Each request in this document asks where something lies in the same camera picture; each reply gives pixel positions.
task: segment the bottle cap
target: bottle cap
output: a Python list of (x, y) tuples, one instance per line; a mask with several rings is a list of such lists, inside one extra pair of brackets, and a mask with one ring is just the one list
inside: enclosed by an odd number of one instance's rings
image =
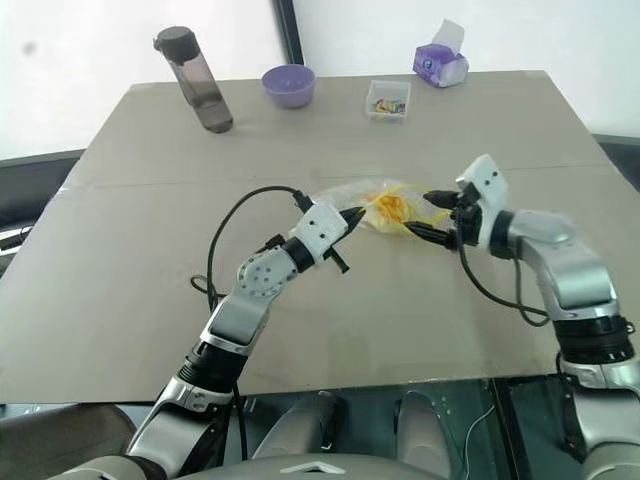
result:
[(187, 27), (165, 28), (153, 40), (153, 48), (162, 52), (167, 60), (178, 65), (183, 65), (184, 62), (200, 55), (196, 36)]

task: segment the black cable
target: black cable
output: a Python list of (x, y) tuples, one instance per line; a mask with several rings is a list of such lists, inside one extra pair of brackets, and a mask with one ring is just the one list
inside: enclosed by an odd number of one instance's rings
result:
[(462, 264), (462, 269), (467, 274), (467, 277), (469, 277), (469, 280), (471, 280), (471, 283), (473, 283), (473, 285), (485, 297), (489, 298), (490, 300), (504, 307), (514, 308), (516, 310), (525, 311), (529, 313), (535, 313), (536, 315), (541, 315), (541, 316), (547, 315), (547, 312), (545, 312), (544, 310), (540, 310), (538, 308), (533, 308), (533, 307), (527, 307), (519, 303), (503, 300), (502, 298), (497, 297), (496, 295), (491, 293), (489, 290), (484, 288), (484, 286), (480, 283), (480, 281), (476, 278), (476, 276), (471, 271), (471, 268), (469, 268), (469, 262), (467, 261), (467, 254), (465, 253), (465, 250), (464, 250), (464, 241), (462, 239), (462, 211), (460, 209), (458, 209), (458, 211), (456, 212), (456, 247), (458, 250), (458, 254), (460, 255), (460, 263)]
[(226, 227), (227, 223), (233, 216), (234, 213), (242, 206), (244, 202), (249, 200), (251, 197), (255, 197), (256, 195), (264, 192), (288, 192), (292, 195), (298, 192), (298, 190), (285, 187), (282, 185), (272, 185), (269, 187), (262, 187), (253, 190), (252, 192), (247, 193), (243, 196), (236, 204), (229, 210), (229, 213), (222, 219), (220, 225), (218, 226), (218, 230), (216, 234), (213, 236), (213, 240), (211, 240), (211, 244), (209, 245), (209, 254), (207, 255), (207, 300), (209, 302), (209, 310), (213, 312), (213, 310), (218, 306), (218, 294), (216, 291), (216, 287), (213, 284), (213, 254), (215, 253), (216, 245), (218, 244), (218, 240), (220, 239), (220, 235)]
[(244, 422), (244, 404), (240, 399), (240, 392), (238, 391), (238, 384), (233, 384), (233, 403), (236, 404), (236, 412), (238, 413), (238, 429), (240, 430), (240, 450), (242, 452), (242, 460), (249, 458), (249, 452), (247, 448), (247, 427)]
[[(520, 260), (516, 257), (513, 257), (513, 266), (516, 270), (516, 303), (522, 305), (522, 270), (520, 268)], [(518, 309), (518, 312), (520, 312), (522, 319), (532, 327), (544, 327), (549, 323), (549, 317), (536, 321), (533, 320), (524, 309)]]

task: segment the plastic bag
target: plastic bag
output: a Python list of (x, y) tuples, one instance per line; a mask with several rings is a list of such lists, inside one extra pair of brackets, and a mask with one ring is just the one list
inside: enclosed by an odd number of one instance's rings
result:
[(361, 226), (382, 233), (411, 234), (404, 222), (419, 221), (436, 226), (448, 210), (434, 207), (422, 198), (429, 189), (398, 180), (359, 180), (332, 187), (313, 195), (317, 203), (333, 205), (338, 210), (362, 206), (367, 213)]

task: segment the purple bowl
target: purple bowl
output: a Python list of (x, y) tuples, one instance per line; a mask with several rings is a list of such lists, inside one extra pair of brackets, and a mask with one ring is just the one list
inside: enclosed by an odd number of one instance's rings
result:
[(279, 107), (299, 108), (313, 98), (316, 76), (304, 65), (280, 65), (262, 76), (262, 85)]

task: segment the plastic container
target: plastic container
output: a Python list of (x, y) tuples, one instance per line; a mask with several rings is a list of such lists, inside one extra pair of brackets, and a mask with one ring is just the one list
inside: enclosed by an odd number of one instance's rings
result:
[(315, 85), (313, 70), (304, 65), (280, 65), (262, 76), (262, 86), (281, 108), (300, 108), (309, 104)]
[(372, 80), (365, 104), (365, 113), (371, 120), (402, 123), (407, 118), (411, 84)]
[(158, 34), (153, 47), (169, 62), (202, 126), (214, 133), (231, 129), (233, 116), (200, 52), (195, 34), (187, 27), (169, 27)]

